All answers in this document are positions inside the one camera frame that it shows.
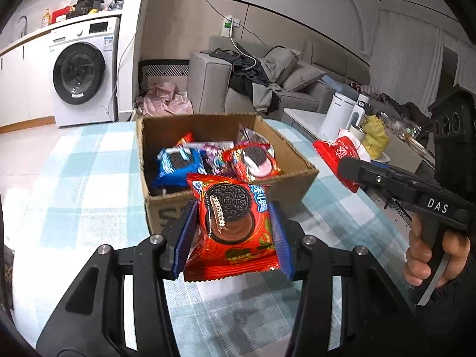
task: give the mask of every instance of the wooden baseboard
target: wooden baseboard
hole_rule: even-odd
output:
[[[38,126],[54,125],[55,123],[56,122],[54,116],[45,116],[44,118],[29,119],[28,121],[0,126],[0,134],[9,133],[10,131],[31,129],[32,127]]]

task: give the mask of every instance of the pink blanket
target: pink blanket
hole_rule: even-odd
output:
[[[154,85],[144,97],[144,115],[171,116],[193,114],[187,93],[178,93],[175,83]]]

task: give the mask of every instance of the metal screw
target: metal screw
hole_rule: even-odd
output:
[[[109,244],[101,244],[98,247],[98,254],[106,255],[111,250],[111,246]]]
[[[356,247],[356,252],[358,255],[367,255],[368,254],[368,248],[365,247],[364,245],[358,245]]]
[[[307,245],[313,245],[317,242],[317,238],[313,235],[306,235],[302,238],[302,242]]]
[[[164,237],[160,234],[155,234],[149,237],[149,242],[152,244],[160,244],[164,241]]]

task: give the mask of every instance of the red bag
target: red bag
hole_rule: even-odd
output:
[[[175,146],[182,146],[184,144],[189,144],[190,142],[195,142],[195,137],[191,131],[180,138]]]
[[[348,137],[339,137],[334,143],[317,140],[312,145],[328,165],[328,167],[330,167],[332,173],[334,173],[340,180],[340,182],[343,183],[353,193],[356,193],[358,190],[358,183],[346,180],[340,177],[337,173],[337,166],[343,157],[350,156],[353,158],[359,158],[352,141]]]
[[[199,237],[187,260],[187,282],[279,268],[265,189],[224,176],[189,173],[198,199]]]
[[[240,180],[247,182],[264,180],[281,173],[276,160],[268,152],[270,146],[256,142],[241,142],[223,152],[222,158],[225,162],[232,162]]]

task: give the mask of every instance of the washing machine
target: washing machine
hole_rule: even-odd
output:
[[[57,126],[117,121],[120,19],[107,17],[52,30],[52,96]]]

